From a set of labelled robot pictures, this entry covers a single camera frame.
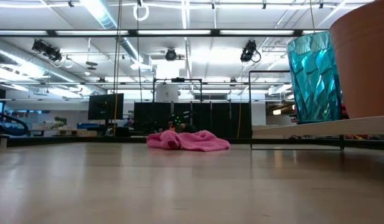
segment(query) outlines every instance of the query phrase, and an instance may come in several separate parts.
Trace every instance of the wooden floor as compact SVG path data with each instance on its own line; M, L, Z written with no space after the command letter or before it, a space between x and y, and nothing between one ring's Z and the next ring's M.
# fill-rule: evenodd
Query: wooden floor
M0 224L384 223L384 151L232 147L8 149L0 152Z

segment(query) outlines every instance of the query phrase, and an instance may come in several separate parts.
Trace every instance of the white cylinder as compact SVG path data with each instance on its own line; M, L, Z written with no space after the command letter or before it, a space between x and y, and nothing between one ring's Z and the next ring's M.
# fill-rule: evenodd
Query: white cylinder
M162 103L177 103L178 96L178 85L164 84L159 85L156 90L156 101Z

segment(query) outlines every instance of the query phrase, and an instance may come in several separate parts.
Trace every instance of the duct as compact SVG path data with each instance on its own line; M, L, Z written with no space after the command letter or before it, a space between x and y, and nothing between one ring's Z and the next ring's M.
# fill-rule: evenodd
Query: duct
M21 67L24 70L32 71L35 73L50 73L52 77L55 77L55 80L59 78L65 80L66 82L85 82L85 80L77 77L76 75L72 75L60 68L55 68L48 62L45 62L38 57L34 57L33 55L28 54L27 52L20 50L16 47L11 46L0 40L0 56L2 58L7 58L7 61L13 61L17 64L22 64ZM96 92L99 94L106 94L106 91L102 88L98 88L96 86L88 87L92 92Z
M91 13L91 15L99 22L99 24L103 28L118 28L118 24L113 19L113 16L111 15L105 0L80 0L80 2L86 7L86 9ZM149 56L139 55L127 38L121 37L120 45L124 48L125 52L131 57L131 60L134 63L145 62L145 65L151 67L151 59L149 58Z

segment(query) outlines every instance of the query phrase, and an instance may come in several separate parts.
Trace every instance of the spotlight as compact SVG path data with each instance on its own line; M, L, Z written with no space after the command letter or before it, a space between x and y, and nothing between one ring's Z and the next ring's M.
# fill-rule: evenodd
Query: spotlight
M173 61L177 58L177 53L175 52L175 49L168 49L166 53L166 60L167 61Z
M41 40L35 40L31 50L41 54L53 62L59 62L62 60L62 54L60 49L55 49L51 45L43 43Z
M236 78L230 78L230 82L236 82Z
M258 54L260 56L260 59L257 61L253 60L253 57L255 54ZM240 60L241 60L241 62L253 61L255 63L257 63L261 60L261 54L256 50L255 40L249 40L248 41L248 43L246 44L246 47L243 48L243 53L241 53Z

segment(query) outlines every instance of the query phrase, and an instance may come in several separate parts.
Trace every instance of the rope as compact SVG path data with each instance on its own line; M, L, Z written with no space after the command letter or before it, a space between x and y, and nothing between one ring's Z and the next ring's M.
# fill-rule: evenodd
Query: rope
M113 93L116 96L116 103L115 103L115 123L113 126L113 136L116 137L116 120L117 120L117 107L118 107L118 70L119 70L119 48L120 48L120 42L121 42L121 16L123 15L123 0L120 0L119 2L119 13L118 13L118 27L117 27L117 43L116 43L116 55L115 55L115 75L113 77Z

